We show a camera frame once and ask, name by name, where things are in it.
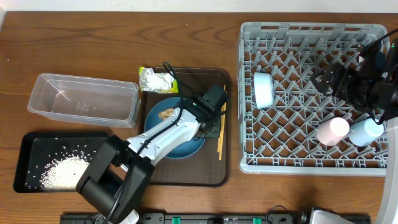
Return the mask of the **light blue bowl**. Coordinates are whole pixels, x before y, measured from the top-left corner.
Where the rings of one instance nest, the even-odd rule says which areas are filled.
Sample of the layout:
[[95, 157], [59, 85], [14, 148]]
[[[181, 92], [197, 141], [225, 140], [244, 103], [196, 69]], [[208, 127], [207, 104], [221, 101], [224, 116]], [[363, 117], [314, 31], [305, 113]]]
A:
[[273, 104], [273, 79], [268, 73], [254, 74], [254, 96], [258, 109], [269, 108]]

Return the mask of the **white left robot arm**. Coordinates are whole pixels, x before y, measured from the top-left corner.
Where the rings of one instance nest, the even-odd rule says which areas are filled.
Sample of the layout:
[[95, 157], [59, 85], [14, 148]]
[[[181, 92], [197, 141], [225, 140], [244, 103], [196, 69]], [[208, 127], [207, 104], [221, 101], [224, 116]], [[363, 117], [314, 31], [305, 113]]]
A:
[[135, 207], [156, 164], [208, 127], [222, 107], [186, 99], [168, 118], [138, 136], [127, 140], [109, 137], [80, 177], [76, 191], [99, 211], [105, 223], [137, 223]]

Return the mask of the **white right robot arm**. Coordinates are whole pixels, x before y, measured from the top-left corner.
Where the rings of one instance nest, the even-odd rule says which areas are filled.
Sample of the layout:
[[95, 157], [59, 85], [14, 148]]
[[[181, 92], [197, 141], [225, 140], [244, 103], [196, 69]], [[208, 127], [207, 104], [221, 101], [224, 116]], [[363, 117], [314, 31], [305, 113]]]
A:
[[356, 110], [374, 117], [374, 110], [383, 110], [377, 123], [386, 124], [388, 160], [381, 205], [376, 223], [397, 223], [397, 64], [382, 68], [371, 76], [369, 70], [353, 70], [340, 63], [310, 76], [318, 92], [339, 98]]

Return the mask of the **pink cup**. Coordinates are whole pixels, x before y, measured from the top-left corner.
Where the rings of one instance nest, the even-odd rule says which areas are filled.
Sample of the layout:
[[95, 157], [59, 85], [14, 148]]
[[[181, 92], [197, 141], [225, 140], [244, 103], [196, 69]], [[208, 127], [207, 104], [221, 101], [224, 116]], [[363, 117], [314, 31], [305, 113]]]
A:
[[317, 139], [326, 146], [339, 143], [349, 132], [349, 123], [344, 118], [332, 118], [319, 125]]

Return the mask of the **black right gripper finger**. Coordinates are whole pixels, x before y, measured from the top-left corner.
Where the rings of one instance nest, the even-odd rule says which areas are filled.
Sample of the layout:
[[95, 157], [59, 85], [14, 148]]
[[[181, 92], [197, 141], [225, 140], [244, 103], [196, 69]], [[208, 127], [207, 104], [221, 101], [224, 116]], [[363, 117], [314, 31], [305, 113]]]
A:
[[328, 78], [328, 68], [327, 67], [320, 69], [319, 71], [313, 73], [310, 76], [311, 80], [327, 80], [327, 78]]
[[311, 76], [310, 81], [319, 93], [327, 94], [330, 84], [322, 76]]

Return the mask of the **white rice pile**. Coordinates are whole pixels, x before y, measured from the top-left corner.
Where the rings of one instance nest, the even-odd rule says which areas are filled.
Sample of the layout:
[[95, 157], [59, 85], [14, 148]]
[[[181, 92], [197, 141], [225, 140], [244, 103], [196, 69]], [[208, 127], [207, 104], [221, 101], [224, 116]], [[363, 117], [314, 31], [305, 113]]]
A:
[[33, 192], [74, 191], [103, 138], [40, 138], [33, 143], [24, 187]]

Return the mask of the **light blue cup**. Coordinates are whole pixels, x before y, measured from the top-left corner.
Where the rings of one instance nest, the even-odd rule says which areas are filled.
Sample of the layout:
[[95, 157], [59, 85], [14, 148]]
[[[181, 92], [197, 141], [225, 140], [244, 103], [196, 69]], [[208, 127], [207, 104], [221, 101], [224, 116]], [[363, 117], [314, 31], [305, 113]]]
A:
[[377, 140], [384, 133], [384, 126], [368, 118], [350, 127], [349, 140], [356, 146], [364, 147]]

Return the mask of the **brown food scrap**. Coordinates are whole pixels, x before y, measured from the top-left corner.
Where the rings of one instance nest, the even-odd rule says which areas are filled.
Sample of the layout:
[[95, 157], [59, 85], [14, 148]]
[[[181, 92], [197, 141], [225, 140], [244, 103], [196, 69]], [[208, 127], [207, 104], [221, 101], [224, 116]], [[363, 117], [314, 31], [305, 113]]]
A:
[[159, 118], [164, 121], [166, 120], [168, 117], [170, 117], [174, 112], [173, 108], [167, 108], [166, 110], [163, 110], [159, 113]]

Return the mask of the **dark blue plate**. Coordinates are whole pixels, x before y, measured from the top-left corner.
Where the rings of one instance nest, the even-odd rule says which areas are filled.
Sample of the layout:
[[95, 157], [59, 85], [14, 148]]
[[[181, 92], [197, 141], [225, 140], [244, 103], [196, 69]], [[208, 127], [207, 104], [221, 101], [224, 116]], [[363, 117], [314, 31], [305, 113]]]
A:
[[[153, 106], [152, 109], [149, 111], [149, 114], [146, 116], [144, 131], [148, 131], [157, 124], [161, 123], [162, 118], [160, 118], [159, 113], [169, 108], [173, 109], [174, 106], [176, 106], [179, 102], [179, 97], [171, 97], [166, 98]], [[189, 157], [196, 153], [202, 147], [202, 145], [204, 145], [204, 143], [205, 138], [193, 138], [187, 142], [178, 145], [166, 155], [166, 158], [183, 159]]]

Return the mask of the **foil wrapper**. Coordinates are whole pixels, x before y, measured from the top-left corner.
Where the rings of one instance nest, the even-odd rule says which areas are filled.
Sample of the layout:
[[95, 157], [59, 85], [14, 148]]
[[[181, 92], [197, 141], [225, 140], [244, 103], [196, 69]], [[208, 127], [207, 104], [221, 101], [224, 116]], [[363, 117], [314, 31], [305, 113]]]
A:
[[139, 67], [141, 91], [168, 94], [178, 93], [178, 83], [170, 73], [155, 73], [152, 68]]

